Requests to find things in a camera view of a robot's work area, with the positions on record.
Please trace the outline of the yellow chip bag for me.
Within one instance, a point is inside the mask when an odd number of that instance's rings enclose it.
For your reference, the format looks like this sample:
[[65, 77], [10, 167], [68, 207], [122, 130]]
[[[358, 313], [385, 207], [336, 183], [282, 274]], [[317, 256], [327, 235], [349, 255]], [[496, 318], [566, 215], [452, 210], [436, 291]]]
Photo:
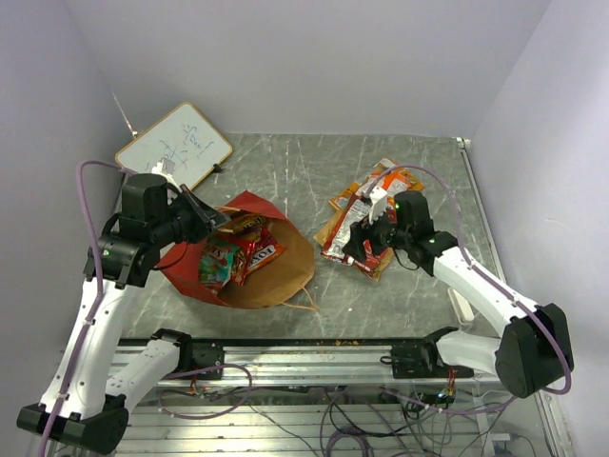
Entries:
[[322, 248], [320, 252], [321, 256], [328, 261], [355, 268], [369, 279], [375, 282], [379, 282], [383, 271], [390, 265], [390, 263], [395, 257], [391, 249], [386, 249], [379, 256], [372, 256], [369, 244], [366, 243], [365, 249], [367, 254], [367, 260], [364, 264], [358, 263], [353, 260], [342, 260], [339, 257], [324, 253], [324, 246], [326, 242], [330, 239], [330, 235], [333, 233], [335, 226], [342, 218], [343, 213], [343, 209], [339, 209], [338, 211], [336, 211], [335, 214], [320, 229], [320, 231], [313, 236], [315, 241]]

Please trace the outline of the teal candy snack pack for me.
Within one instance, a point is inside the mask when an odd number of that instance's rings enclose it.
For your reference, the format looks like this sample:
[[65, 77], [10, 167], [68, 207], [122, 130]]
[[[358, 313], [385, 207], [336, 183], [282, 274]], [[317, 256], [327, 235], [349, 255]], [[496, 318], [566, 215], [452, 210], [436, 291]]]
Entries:
[[199, 282], [218, 294], [229, 282], [239, 248], [223, 238], [209, 238], [199, 261]]

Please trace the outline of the red foil snack pack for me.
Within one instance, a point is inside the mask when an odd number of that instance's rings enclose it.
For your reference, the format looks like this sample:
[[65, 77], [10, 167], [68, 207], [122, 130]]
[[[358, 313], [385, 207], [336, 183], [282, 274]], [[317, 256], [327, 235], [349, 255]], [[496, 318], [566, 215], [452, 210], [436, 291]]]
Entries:
[[238, 248], [231, 280], [242, 286], [246, 277], [279, 258], [286, 250], [271, 234], [268, 220], [260, 214], [247, 213], [221, 228], [220, 237]]

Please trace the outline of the orange chip bag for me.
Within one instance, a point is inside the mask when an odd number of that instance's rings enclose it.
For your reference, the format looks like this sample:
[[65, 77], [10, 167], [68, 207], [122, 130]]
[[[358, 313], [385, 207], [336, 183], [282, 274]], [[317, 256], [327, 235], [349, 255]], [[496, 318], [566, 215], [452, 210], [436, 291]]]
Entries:
[[[374, 169], [381, 169], [382, 172], [385, 171], [386, 169], [395, 167], [397, 165], [397, 163], [388, 157], [383, 157], [379, 162], [377, 162], [373, 168]], [[331, 199], [328, 200], [329, 205], [334, 208], [335, 210], [339, 210], [339, 209], [344, 209], [346, 204], [348, 203], [348, 201], [350, 200], [351, 196], [353, 194], [356, 194], [357, 190], [360, 188], [360, 186], [365, 182], [367, 176], [373, 171], [371, 170], [365, 177], [365, 179], [360, 182], [360, 181], [354, 181], [352, 182], [348, 187], [346, 187], [341, 193], [339, 193], [338, 195], [332, 197]], [[419, 182], [421, 183], [422, 188], [420, 190], [416, 190], [416, 191], [421, 191], [424, 189], [424, 185], [423, 183], [419, 180]], [[394, 197], [390, 198], [388, 196], [388, 200], [391, 204], [394, 203]]]

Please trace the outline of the orange cracker snack pack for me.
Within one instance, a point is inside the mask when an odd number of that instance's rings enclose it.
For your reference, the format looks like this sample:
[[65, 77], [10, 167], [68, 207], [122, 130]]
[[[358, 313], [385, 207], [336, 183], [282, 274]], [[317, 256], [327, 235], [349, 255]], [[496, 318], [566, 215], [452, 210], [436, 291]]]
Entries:
[[[367, 176], [365, 182], [360, 186], [356, 194], [358, 196], [363, 196], [381, 174], [381, 169], [374, 169]], [[394, 170], [391, 173], [388, 173], [375, 185], [375, 187], [385, 190], [390, 198], [393, 198], [397, 193], [402, 191], [420, 190], [422, 188], [419, 180], [406, 169]]]

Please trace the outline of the red paper bag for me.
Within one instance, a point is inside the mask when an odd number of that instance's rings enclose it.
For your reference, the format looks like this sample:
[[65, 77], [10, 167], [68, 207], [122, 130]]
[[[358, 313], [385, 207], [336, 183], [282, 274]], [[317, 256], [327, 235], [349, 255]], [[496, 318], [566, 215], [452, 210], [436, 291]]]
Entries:
[[257, 270], [242, 286], [228, 285], [223, 291], [213, 293], [198, 279], [198, 260], [203, 252], [202, 242], [194, 245], [182, 243], [171, 248], [161, 263], [168, 266], [165, 277], [182, 295], [212, 305], [262, 309], [287, 305], [314, 275], [314, 249], [291, 221], [266, 199], [244, 191], [229, 201], [223, 211], [229, 214], [243, 210], [270, 219], [270, 233], [287, 248], [270, 265]]

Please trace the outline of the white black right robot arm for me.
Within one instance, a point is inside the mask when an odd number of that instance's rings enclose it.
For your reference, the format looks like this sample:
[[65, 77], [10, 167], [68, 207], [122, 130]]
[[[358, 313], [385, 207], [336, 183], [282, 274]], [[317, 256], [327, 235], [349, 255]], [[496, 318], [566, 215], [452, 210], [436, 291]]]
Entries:
[[[482, 337], [447, 328], [431, 334], [421, 369], [443, 375], [452, 366], [495, 375], [514, 396], [539, 390], [566, 393], [574, 369], [567, 318], [556, 304], [540, 305], [476, 262], [458, 239], [435, 229], [426, 198], [403, 191], [389, 198], [375, 187], [363, 194], [364, 216], [349, 227], [343, 251], [357, 261], [368, 252], [403, 250], [429, 276], [454, 289], [497, 332]], [[564, 382], [561, 389], [553, 385]]]

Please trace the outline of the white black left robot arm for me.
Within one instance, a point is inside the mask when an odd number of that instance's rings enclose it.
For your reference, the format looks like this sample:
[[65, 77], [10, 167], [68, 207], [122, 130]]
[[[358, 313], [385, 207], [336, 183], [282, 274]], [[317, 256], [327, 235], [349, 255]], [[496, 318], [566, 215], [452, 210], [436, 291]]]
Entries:
[[160, 329], [143, 354], [110, 375], [127, 306], [163, 248], [200, 243], [228, 220], [162, 174], [130, 176], [120, 211], [89, 249], [80, 308], [59, 368], [41, 399], [21, 408], [17, 427], [102, 455], [116, 449], [144, 396], [163, 377], [183, 378], [194, 365], [190, 336]]

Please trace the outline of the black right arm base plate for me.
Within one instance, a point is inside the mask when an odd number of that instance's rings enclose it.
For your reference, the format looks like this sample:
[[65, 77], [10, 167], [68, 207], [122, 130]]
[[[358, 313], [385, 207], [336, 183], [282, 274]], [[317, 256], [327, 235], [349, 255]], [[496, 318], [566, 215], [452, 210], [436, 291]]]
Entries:
[[432, 379], [454, 375], [457, 379], [472, 378], [472, 368], [449, 366], [440, 358], [436, 347], [424, 339], [400, 341], [380, 358], [383, 365], [390, 366], [394, 379]]

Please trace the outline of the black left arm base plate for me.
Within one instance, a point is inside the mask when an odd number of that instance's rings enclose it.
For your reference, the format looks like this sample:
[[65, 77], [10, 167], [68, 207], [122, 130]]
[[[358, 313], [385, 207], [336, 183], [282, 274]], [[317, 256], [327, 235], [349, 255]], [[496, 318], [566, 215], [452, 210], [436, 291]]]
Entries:
[[220, 380], [224, 374], [224, 350], [212, 344], [195, 343], [188, 335], [151, 339], [142, 355], [145, 368], [152, 368], [160, 380], [187, 377]]

